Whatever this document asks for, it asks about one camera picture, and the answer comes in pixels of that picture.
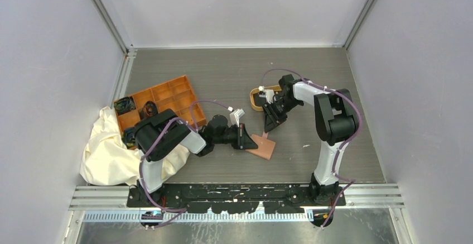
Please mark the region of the oval wooden card tray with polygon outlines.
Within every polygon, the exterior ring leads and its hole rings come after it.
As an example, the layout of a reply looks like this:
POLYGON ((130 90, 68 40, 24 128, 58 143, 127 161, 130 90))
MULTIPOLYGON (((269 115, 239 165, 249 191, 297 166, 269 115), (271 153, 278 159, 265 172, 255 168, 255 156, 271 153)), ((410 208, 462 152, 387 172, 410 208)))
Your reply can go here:
MULTIPOLYGON (((281 87, 279 85, 268 86, 266 89, 274 91, 274 94, 281 92, 281 87)), ((263 105, 266 102, 265 96, 259 95, 259 88, 254 88, 250 92, 250 103, 252 108, 257 112, 263 112, 263 105)))

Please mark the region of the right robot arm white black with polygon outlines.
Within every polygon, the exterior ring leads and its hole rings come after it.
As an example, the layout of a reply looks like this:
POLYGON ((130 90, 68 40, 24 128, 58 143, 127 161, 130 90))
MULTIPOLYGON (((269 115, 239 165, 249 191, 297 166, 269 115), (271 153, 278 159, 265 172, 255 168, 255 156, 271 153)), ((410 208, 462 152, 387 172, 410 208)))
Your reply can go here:
POLYGON ((263 85, 258 88, 259 94, 266 99, 262 106, 264 131, 268 133, 285 122, 288 112, 294 107, 313 106, 321 148, 308 194, 313 203, 324 205, 341 192, 338 160, 342 158, 346 145, 359 132, 361 114, 347 89, 333 90, 306 78, 295 79, 291 74, 280 78, 279 87, 281 91, 278 94, 263 85))

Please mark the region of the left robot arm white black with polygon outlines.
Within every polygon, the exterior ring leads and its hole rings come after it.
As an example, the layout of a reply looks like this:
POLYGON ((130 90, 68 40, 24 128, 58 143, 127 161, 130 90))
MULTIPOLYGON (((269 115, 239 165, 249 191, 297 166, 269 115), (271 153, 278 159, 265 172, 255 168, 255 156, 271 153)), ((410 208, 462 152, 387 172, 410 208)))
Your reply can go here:
POLYGON ((243 123, 235 121, 229 125, 225 116, 215 115, 206 125, 194 130, 171 109, 138 122, 134 139, 143 153, 139 166, 141 199, 150 207, 162 201, 164 170, 159 167, 175 147, 184 147, 198 157, 209 154, 219 144, 230 144, 236 150, 258 148, 243 123))

